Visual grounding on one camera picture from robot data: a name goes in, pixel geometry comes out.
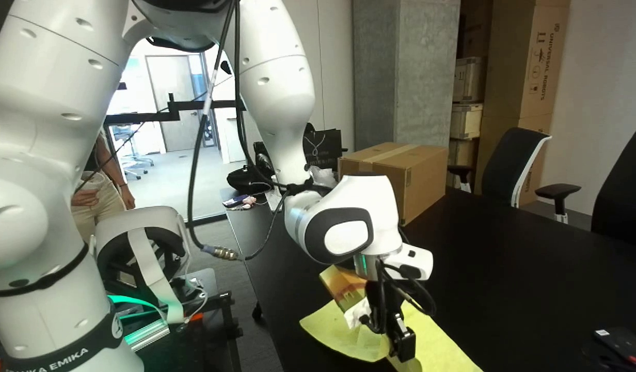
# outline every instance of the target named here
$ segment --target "black desk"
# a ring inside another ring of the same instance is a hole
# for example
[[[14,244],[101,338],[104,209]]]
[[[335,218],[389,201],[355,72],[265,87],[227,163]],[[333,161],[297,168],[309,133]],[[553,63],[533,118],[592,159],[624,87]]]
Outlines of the black desk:
[[[250,255],[270,212],[229,218]],[[636,245],[461,194],[425,212],[410,239],[436,258],[427,283],[436,320],[482,369],[594,369],[582,355],[594,328],[636,331]],[[284,369],[385,369],[303,335],[297,320],[322,304],[320,269],[287,237],[282,218],[245,269]]]

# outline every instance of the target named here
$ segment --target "black chair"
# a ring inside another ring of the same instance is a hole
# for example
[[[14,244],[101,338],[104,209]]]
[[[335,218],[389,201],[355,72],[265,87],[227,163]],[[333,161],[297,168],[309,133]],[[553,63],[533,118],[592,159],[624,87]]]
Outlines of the black chair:
[[[636,133],[598,190],[590,231],[636,244]]]
[[[521,207],[524,179],[550,138],[542,133],[526,129],[505,130],[486,165],[481,194],[500,198],[502,205],[513,209]],[[447,171],[459,178],[461,190],[471,190],[471,168],[450,165]]]

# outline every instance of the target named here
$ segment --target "floor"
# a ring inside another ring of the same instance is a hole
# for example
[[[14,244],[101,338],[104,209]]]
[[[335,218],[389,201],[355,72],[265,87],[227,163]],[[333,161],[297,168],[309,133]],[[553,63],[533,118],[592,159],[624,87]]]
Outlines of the floor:
[[[187,222],[186,201],[191,153],[182,151],[146,155],[144,159],[153,161],[153,168],[132,169],[132,174],[127,175],[127,183],[137,198],[137,205],[170,205],[175,207],[179,215]],[[202,147],[197,159],[200,161],[196,171],[191,209],[193,222],[222,215],[220,203],[229,198],[229,185],[224,178],[232,169],[240,168],[240,163],[222,165],[217,147]],[[196,237],[202,245],[238,247],[227,222],[197,226]],[[204,266],[215,269],[219,292],[232,292],[232,297],[235,300],[232,309],[243,331],[243,335],[238,338],[241,372],[281,372],[272,338],[252,320],[255,295],[241,262],[213,258],[211,255],[204,255],[193,245],[189,273]]]

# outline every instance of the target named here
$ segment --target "yellow cloth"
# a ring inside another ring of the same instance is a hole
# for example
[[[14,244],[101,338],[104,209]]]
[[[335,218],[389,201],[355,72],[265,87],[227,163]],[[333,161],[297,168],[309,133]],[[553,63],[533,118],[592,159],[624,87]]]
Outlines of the yellow cloth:
[[[415,305],[401,305],[405,325],[417,335],[415,361],[401,364],[389,357],[399,372],[479,372],[466,353],[425,315]],[[313,315],[300,320],[322,345],[362,361],[379,361],[389,353],[385,335],[375,335],[368,327],[346,328],[341,308],[328,301]]]

